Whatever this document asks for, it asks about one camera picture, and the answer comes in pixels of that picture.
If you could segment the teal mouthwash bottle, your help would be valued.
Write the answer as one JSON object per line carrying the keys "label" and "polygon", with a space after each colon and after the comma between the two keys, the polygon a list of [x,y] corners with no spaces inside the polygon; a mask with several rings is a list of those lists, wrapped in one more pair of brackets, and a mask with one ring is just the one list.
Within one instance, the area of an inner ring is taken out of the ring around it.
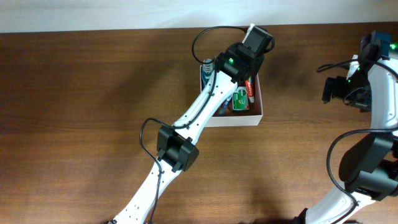
{"label": "teal mouthwash bottle", "polygon": [[203,90],[208,81],[210,80],[211,74],[214,70],[214,63],[212,59],[208,58],[204,60],[204,64],[201,65],[201,89]]}

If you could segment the blue white toothbrush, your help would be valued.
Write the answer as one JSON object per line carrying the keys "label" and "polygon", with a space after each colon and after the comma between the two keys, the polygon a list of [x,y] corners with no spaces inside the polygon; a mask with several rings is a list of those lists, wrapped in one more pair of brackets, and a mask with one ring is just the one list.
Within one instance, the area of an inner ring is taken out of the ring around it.
{"label": "blue white toothbrush", "polygon": [[218,110],[218,115],[219,116],[223,116],[225,114],[225,111],[228,107],[228,104],[230,102],[230,100],[232,99],[232,95],[229,95],[229,97],[227,97],[227,99],[221,104],[219,110]]}

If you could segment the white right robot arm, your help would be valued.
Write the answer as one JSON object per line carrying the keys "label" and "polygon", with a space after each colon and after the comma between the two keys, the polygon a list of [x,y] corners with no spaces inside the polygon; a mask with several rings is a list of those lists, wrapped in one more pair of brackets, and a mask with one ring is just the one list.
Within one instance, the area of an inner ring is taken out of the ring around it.
{"label": "white right robot arm", "polygon": [[341,99],[347,106],[371,113],[371,127],[348,131],[330,145],[327,161],[339,141],[354,134],[364,137],[343,155],[339,178],[331,167],[334,187],[316,205],[304,209],[294,223],[346,223],[360,209],[397,196],[397,44],[391,35],[373,31],[361,38],[358,54],[339,62],[345,77],[327,78],[322,100]]}

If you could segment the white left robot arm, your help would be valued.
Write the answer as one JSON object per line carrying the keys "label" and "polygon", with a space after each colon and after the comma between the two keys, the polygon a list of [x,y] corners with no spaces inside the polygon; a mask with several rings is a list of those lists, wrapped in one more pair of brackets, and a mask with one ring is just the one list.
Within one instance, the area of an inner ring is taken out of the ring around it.
{"label": "white left robot arm", "polygon": [[257,75],[266,53],[275,46],[267,30],[251,24],[243,41],[233,43],[210,61],[213,71],[203,91],[172,125],[161,123],[157,155],[145,181],[111,223],[152,223],[158,200],[169,184],[188,170],[199,155],[196,144],[209,119],[238,88]]}

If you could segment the green soap box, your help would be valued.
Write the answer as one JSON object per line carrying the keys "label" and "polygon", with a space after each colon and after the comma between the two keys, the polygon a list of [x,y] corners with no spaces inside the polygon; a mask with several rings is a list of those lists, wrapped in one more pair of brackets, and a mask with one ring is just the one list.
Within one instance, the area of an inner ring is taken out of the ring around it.
{"label": "green soap box", "polygon": [[233,92],[233,111],[247,111],[249,110],[249,99],[246,87],[239,86]]}

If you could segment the white cardboard box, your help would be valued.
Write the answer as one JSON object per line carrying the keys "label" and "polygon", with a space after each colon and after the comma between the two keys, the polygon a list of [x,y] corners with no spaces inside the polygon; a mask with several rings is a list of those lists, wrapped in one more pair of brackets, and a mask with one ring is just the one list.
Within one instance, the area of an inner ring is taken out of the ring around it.
{"label": "white cardboard box", "polygon": [[229,101],[224,113],[220,113],[224,103],[216,110],[208,120],[205,127],[229,127],[229,126],[257,126],[263,117],[261,85],[259,76],[252,79],[254,89],[254,103],[249,104],[247,111],[233,111],[232,100]]}

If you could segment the green red toothpaste tube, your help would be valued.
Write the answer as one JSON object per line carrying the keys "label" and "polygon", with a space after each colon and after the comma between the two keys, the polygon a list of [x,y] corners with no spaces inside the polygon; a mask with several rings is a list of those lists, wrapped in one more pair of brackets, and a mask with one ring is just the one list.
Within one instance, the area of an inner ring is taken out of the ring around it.
{"label": "green red toothpaste tube", "polygon": [[252,82],[252,77],[249,77],[245,81],[246,89],[248,91],[248,99],[250,103],[255,102],[255,96],[254,96],[254,87],[253,87],[253,82]]}

